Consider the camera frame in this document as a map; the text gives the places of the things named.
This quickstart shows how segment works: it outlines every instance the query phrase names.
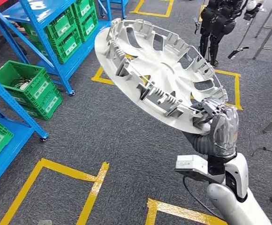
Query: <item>blue shelf leg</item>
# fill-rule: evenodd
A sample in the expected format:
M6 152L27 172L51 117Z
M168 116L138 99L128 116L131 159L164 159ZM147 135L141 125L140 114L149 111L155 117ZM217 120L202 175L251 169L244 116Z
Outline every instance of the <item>blue shelf leg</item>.
M14 50L15 54L22 62L29 64L28 59L22 52L21 48L12 37L12 35L6 29L6 27L0 21L0 31L7 40L7 42Z
M23 108L22 108L20 104L15 101L11 94L6 91L0 84L0 97L5 100L7 104L8 104L11 109L16 112L18 116L21 117L23 120L27 122L30 127L33 128L38 135L41 138L47 138L48 133L42 130L38 123L27 114Z
M33 14L31 6L27 0L20 0L24 12L30 18L31 24L34 27L41 43L44 46L45 50L48 53L51 63L54 65L55 71L57 71L60 77L60 80L67 90L68 94L74 94L74 90L70 87L69 81L66 78L66 74L60 67L59 61L51 49L48 40L45 37L44 30L39 27L37 18Z
M121 0L122 3L122 18L125 19L124 0Z

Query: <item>robotic arm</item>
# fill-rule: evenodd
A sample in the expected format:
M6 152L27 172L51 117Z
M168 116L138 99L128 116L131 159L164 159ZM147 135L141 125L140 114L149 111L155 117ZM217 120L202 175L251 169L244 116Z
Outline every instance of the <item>robotic arm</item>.
M245 20L251 20L258 13L265 0L250 0L246 5L246 11L244 13Z
M238 114L234 107L221 105L205 98L193 105L205 110L205 116L195 118L193 125L211 123L207 135L183 132L197 152L208 155L178 156L175 171L196 181L208 181L208 197L229 225L270 225L270 221L249 188L245 158L236 151Z

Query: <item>wire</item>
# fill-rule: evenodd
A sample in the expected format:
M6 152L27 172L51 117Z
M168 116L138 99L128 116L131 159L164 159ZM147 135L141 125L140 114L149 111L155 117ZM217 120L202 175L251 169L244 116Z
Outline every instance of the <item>wire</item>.
M255 151L253 151L253 153L251 154L251 156L254 156L254 154L258 151L258 150L264 150L264 151L269 151L269 152L271 152L272 153L272 150L269 150L269 149L267 149L266 147L263 147L263 148L258 148Z
M225 222L225 220L224 220L223 218L214 213L213 211L212 211L211 209L208 208L207 206L205 206L204 203L201 202L199 199L196 198L196 196L194 196L193 193L191 193L190 190L188 189L188 187L186 185L185 183L185 179L186 179L187 176L184 176L183 177L183 184L184 186L186 188L186 190L187 190L193 198L194 198L195 200L196 200L198 203L199 203L200 205L202 205L202 207L204 207L205 209L206 209L208 212L212 214L213 216L215 217L217 217L220 220L222 220L224 222Z

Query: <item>blue metal shelf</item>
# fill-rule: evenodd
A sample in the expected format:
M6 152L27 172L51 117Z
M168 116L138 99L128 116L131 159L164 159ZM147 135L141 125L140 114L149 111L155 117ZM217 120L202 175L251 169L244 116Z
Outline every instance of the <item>blue metal shelf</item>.
M0 152L0 176L34 132L33 128L16 121L0 118L0 123L10 130L14 137Z
M95 36L100 30L104 27L110 26L109 21L99 20L98 26L94 31L94 33L89 37L86 42L82 43L78 50L73 53L70 59L68 59L65 64L60 65L60 67L64 72L67 79L70 78L89 52L91 52L94 46ZM51 67L48 66L44 60L40 60L37 63L37 66L45 67L48 73L57 75L57 72L53 70Z
M0 84L0 97L25 123L11 120L0 112L0 123L12 132L12 139L0 152L0 176L33 133L41 138L47 138L48 133L15 101L11 94Z
M100 6L100 11L104 12L107 17L105 21L99 22L98 28L94 33L95 35L102 27L110 26L112 20L110 0L104 0L105 5L103 5L101 0L97 1ZM93 35L86 43L82 44L66 64L63 65L58 62L48 40L45 37L44 31L44 28L48 23L55 19L67 7L70 7L73 2L74 0L20 0L20 2L5 10L3 13L4 15L0 13L0 31L22 62L29 63L28 59L24 56L19 45L13 38L10 30L39 55L41 58L41 62L39 62L39 65L45 67L48 73L57 75L59 79L57 81L54 80L55 83L60 84L68 94L73 95L75 92L71 88L68 80L94 47L95 35ZM48 58L50 60L42 55L30 40L27 39L8 20L30 23L33 25L45 52L48 53Z
M74 0L30 0L29 1L32 12L36 16L41 28L45 28L65 9L74 3ZM30 23L30 18L26 14L20 2L8 8L2 12L2 15L8 20L22 23Z

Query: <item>yellow tape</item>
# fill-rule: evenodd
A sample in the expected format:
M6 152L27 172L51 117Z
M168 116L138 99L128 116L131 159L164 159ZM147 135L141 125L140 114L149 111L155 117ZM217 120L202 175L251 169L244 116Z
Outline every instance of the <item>yellow tape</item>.
M206 225L227 225L227 223L216 217L209 216L200 212L187 210L178 206L170 205L164 202L159 202L149 198L147 202L149 208L145 225L154 225L157 211L171 214L174 216L189 219Z
M100 171L96 177L96 181L94 182L94 184L93 184L91 192L89 193L83 209L79 215L78 222L76 222L76 225L85 225L91 210L94 204L94 201L97 199L98 192L102 186L104 179L105 178L107 172L108 171L108 168L109 168L109 164L105 162L103 163L103 165L101 167Z
M28 191L32 187L32 185L37 178L37 176L39 174L42 167L48 168L76 179L94 182L77 222L77 225L85 225L88 220L88 217L92 209L92 206L97 198L98 192L100 191L100 188L102 185L104 178L108 171L109 164L104 162L101 167L100 171L98 172L98 175L95 177L85 172L73 169L68 166L64 166L62 164L42 158L34 167L34 169L30 174L30 176L23 184L23 186L19 191L19 193L9 207L9 209L8 209L5 216L0 221L0 225L8 225L10 223L10 221L14 217L14 215L21 204L21 202L23 202L23 200L26 197Z
M43 163L40 160L34 167L34 169L27 179L20 191L19 191L19 193L9 207L9 209L1 220L0 225L9 224L9 222L12 219L12 217L15 214L21 202L26 197L27 192L31 188L32 184L36 180L38 174L39 174L40 170L42 168L42 164Z
M144 0L139 0L138 4L136 6L136 8L134 8L133 11L131 11L130 13L137 13L137 14L141 14L141 15L152 15L152 16L159 16L159 17L169 17L175 0L161 0L161 1L168 1L168 2L168 6L167 7L165 14L139 11L141 9L141 7L144 4Z
M235 107L236 107L238 110L242 110L242 108L240 105L240 88L239 88L239 80L239 78L241 77L240 74L237 73L233 73L233 72L228 72L228 71L224 71L224 70L218 70L215 69L215 73L219 74L224 74L224 75L230 75L234 77L234 95L235 95Z

